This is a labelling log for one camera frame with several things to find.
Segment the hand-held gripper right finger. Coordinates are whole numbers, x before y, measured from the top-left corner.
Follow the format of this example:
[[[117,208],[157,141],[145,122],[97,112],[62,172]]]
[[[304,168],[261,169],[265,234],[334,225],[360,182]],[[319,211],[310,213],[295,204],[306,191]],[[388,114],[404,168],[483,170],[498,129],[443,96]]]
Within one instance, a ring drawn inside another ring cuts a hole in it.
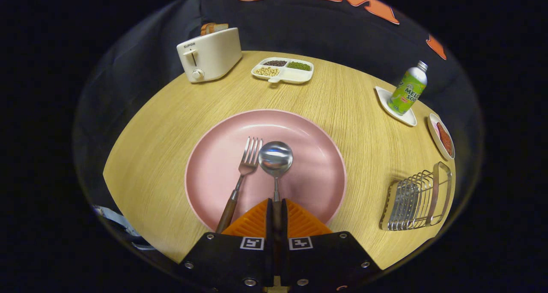
[[[333,232],[301,205],[282,203],[282,285],[284,287],[362,287],[381,268],[348,231]]]

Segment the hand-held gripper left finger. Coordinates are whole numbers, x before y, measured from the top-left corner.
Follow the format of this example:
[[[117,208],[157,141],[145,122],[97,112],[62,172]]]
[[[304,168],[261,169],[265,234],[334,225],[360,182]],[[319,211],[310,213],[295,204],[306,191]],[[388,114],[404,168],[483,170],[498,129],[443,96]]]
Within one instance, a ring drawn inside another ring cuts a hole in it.
[[[254,209],[260,213],[262,236],[204,233],[178,265],[178,275],[199,287],[271,287],[272,200]]]

